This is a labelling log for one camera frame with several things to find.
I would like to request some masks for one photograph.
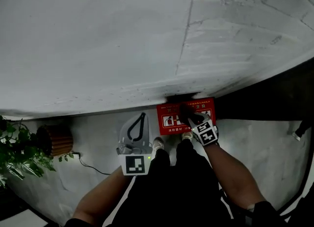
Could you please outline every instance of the woven basket planter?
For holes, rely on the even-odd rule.
[[[37,137],[47,155],[63,155],[73,147],[72,134],[65,126],[41,126],[37,130]]]

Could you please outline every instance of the person's right arm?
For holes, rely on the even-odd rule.
[[[250,171],[216,144],[204,147],[212,169],[228,198],[236,205],[248,206],[265,201]]]

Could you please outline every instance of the concrete floor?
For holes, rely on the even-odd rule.
[[[147,109],[145,112],[149,116],[152,141],[159,136],[157,112],[155,109]],[[26,124],[33,132],[44,124],[67,124],[74,137],[74,151],[83,153],[82,160],[104,173],[111,173],[119,166],[115,150],[119,130],[124,121],[138,113],[139,111],[132,111],[64,117]],[[221,147],[248,167],[263,195],[276,209],[295,195],[304,175],[311,133],[308,131],[302,140],[297,142],[289,133],[297,129],[298,125],[299,122],[217,122]],[[168,146],[170,148],[179,141],[179,136],[164,139],[171,143]],[[193,144],[199,154],[205,155],[199,143]],[[175,149],[170,150],[170,159],[174,165]],[[78,158],[69,159],[68,162],[58,162],[55,158],[54,166],[57,172],[47,170],[42,178],[26,174],[23,181],[11,177],[8,184],[32,207],[63,226],[71,218],[79,200],[107,176],[82,166]],[[111,223],[117,208],[104,226]]]

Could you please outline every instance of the forearm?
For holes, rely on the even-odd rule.
[[[228,198],[242,208],[264,201],[250,171],[216,144],[205,147],[221,187]]]
[[[124,176],[119,167],[82,198],[73,218],[101,226],[119,203],[131,180],[132,177]]]

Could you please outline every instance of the flower pot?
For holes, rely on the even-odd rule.
[[[72,134],[65,126],[41,126],[37,130],[37,137],[47,155],[63,155],[70,152],[73,147]]]

